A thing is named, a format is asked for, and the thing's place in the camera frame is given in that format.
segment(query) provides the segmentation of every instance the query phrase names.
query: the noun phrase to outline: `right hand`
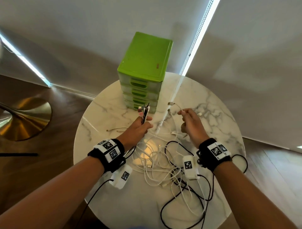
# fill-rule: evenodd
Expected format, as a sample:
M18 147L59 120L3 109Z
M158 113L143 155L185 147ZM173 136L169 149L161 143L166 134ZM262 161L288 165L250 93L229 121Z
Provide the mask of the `right hand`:
M198 149L202 142L209 139L199 116L191 108L180 110L177 114L181 114L184 121L181 126L182 132L189 135L192 143Z

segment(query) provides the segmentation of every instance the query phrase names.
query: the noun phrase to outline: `hand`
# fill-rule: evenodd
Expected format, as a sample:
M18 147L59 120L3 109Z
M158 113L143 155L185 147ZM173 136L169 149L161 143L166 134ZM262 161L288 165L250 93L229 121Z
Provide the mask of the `hand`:
M125 152L127 152L133 146L136 146L148 132L148 129L153 127L153 124L147 122L151 121L152 117L147 116L147 121L143 125L142 120L142 117L137 117L131 126L129 126L124 133L116 138L123 144Z
M191 108L180 110L177 114L181 114L182 120L184 121L182 124L182 132L189 135L196 148L198 148L202 142L209 139L199 116Z

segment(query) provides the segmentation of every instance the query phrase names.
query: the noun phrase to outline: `black wristband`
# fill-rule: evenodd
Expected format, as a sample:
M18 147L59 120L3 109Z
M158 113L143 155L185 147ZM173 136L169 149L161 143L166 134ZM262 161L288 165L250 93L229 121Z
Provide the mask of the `black wristband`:
M197 151L197 155L199 157L198 163L203 167L208 168L212 172L214 172L214 169L222 162L232 161L232 158L229 155L226 155L218 146L217 150L219 150L221 153L223 153L222 155L225 156L221 159L217 159L214 153L208 148L208 146L215 142L216 140L214 138L209 138L199 145L199 151Z
M101 150L94 148L92 151L88 153L88 156L98 158L102 165L104 166L104 173L111 171L112 173L116 170L118 170L122 165L126 163L126 159L124 158L125 154L125 148L123 144L117 140L117 139L111 139L114 143L116 143L115 147L110 148L106 152L101 152ZM114 158L111 158L112 160L108 162L108 159L106 158L106 154L111 153L115 148L118 148L120 154L115 156Z

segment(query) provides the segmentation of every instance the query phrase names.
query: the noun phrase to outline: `round table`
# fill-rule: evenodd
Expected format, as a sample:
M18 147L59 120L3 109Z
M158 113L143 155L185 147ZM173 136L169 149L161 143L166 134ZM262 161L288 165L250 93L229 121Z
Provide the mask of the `round table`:
M157 110L152 115L154 131L160 124L168 123L166 124L167 128L180 133L180 126L183 123L182 117L177 115L179 108L176 105L170 107L171 113L167 112L170 101L174 101L181 108L192 108L196 113L201 112L201 121L208 135L222 142L232 155L245 156L240 130L224 103L200 83L178 74L167 72L165 75ZM103 139L115 138L120 134L117 131L106 131L107 129L127 127L137 116L137 111L126 108L119 81L108 86L95 97L79 123L74 142L74 164L84 159L93 146ZM191 152L197 151L188 136L180 134L178 142ZM127 159L127 164L131 164L130 160L131 157ZM237 166L244 170L245 165ZM199 172L212 183L212 173L209 170L200 167ZM85 200L88 201L96 189L110 177L110 172L103 175ZM205 179L200 179L199 182L207 198L208 184ZM197 181L189 181L189 184L197 193L202 195ZM173 191L175 194L178 193L179 187L174 185ZM165 223L173 229L185 229L196 223L201 215L202 209L200 206L196 206L200 203L195 195L193 195L193 199L191 199L189 191L185 191L184 195L195 212L200 209L200 214L199 216L193 215L185 205L183 198L177 197L163 211ZM143 174L133 171L123 189L119 190L110 184L104 185L94 196L89 207L110 229L134 226L145 226L150 229L165 228L160 220L160 211L172 197L171 185L169 187L149 186L145 182ZM216 229L230 213L231 209L217 180L214 179L214 195L208 204L204 228Z

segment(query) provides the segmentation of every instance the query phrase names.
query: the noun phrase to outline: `green plastic drawer organizer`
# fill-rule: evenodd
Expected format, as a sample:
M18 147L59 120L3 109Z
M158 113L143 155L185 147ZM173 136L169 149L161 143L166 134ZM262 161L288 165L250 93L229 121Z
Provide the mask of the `green plastic drawer organizer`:
M150 103L155 113L172 40L136 32L117 71L127 107Z

